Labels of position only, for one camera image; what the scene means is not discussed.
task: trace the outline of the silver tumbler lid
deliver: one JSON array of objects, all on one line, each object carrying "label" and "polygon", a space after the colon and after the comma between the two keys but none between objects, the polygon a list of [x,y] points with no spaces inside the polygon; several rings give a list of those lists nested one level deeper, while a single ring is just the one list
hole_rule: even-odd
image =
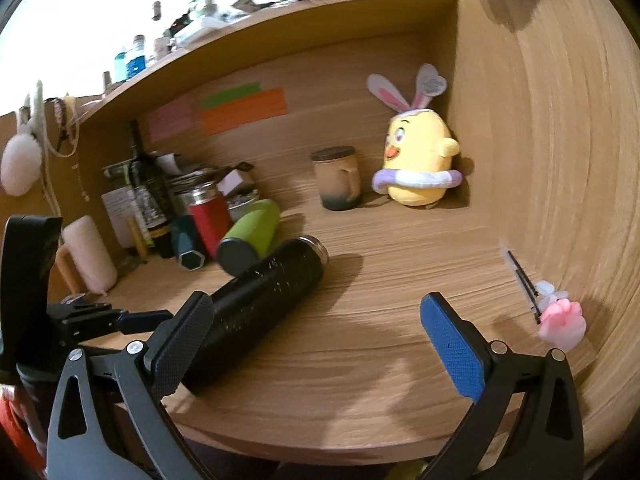
[{"label": "silver tumbler lid", "polygon": [[220,194],[218,188],[213,182],[207,182],[203,186],[197,187],[191,191],[189,204],[200,205],[214,199]]},{"label": "silver tumbler lid", "polygon": [[307,243],[320,258],[322,266],[326,267],[326,264],[329,263],[329,251],[326,250],[326,247],[320,240],[310,235],[299,236],[298,240]]}]

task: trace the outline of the blue gripper pad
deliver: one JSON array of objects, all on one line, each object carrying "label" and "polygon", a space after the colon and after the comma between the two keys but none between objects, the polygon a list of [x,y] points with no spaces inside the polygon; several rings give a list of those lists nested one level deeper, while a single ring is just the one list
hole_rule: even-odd
[{"label": "blue gripper pad", "polygon": [[422,298],[420,322],[458,393],[478,402],[491,369],[488,343],[439,292]]}]

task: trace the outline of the plush toy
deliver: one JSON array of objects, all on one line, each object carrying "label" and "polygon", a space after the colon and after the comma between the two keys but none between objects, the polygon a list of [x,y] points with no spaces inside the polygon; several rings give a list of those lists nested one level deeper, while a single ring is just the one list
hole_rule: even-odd
[{"label": "plush toy", "polygon": [[[24,102],[25,110],[30,109],[30,99]],[[33,115],[26,122],[18,113],[17,133],[9,139],[0,161],[0,182],[5,193],[21,196],[27,193],[40,178],[42,150],[38,142],[44,120],[42,104],[42,83],[38,81],[33,100]]]},{"label": "plush toy", "polygon": [[435,205],[449,187],[459,186],[462,174],[451,169],[451,157],[460,152],[440,116],[427,106],[447,89],[433,65],[425,64],[415,80],[411,105],[391,82],[372,74],[369,91],[398,112],[386,136],[385,161],[373,176],[373,189],[403,205]]},{"label": "plush toy", "polygon": [[566,290],[556,290],[549,282],[537,282],[535,287],[539,294],[536,304],[542,312],[538,337],[568,352],[582,340],[587,330],[580,303],[569,300]]}]

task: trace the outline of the black thermos bottle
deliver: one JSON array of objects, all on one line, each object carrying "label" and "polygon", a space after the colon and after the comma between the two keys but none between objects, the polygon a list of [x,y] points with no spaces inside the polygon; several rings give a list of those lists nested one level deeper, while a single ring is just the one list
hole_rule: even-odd
[{"label": "black thermos bottle", "polygon": [[315,238],[293,238],[214,292],[211,329],[182,383],[197,392],[234,366],[318,284],[328,259]]}]

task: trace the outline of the white fluffy ball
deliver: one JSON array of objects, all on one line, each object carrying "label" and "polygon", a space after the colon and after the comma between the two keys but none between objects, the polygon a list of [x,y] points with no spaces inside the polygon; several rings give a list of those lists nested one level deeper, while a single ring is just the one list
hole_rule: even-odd
[{"label": "white fluffy ball", "polygon": [[0,181],[8,195],[21,196],[40,178],[42,151],[27,133],[15,134],[4,147],[0,163]]}]

